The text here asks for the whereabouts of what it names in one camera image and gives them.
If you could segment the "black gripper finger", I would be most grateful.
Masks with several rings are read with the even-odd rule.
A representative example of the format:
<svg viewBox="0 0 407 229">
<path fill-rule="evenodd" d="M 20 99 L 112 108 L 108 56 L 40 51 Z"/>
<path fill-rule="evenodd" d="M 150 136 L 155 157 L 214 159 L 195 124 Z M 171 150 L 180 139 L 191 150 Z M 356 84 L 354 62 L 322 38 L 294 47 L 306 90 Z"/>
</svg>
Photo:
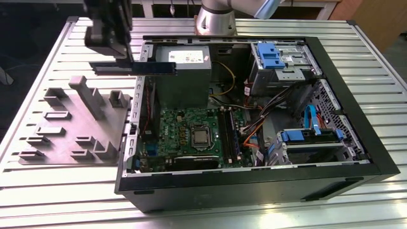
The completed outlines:
<svg viewBox="0 0 407 229">
<path fill-rule="evenodd" d="M 131 50 L 131 30 L 132 18 L 127 14 L 116 14 L 115 21 L 115 38 L 119 43 L 113 58 L 117 66 L 121 68 L 132 68 L 134 56 Z"/>
</svg>

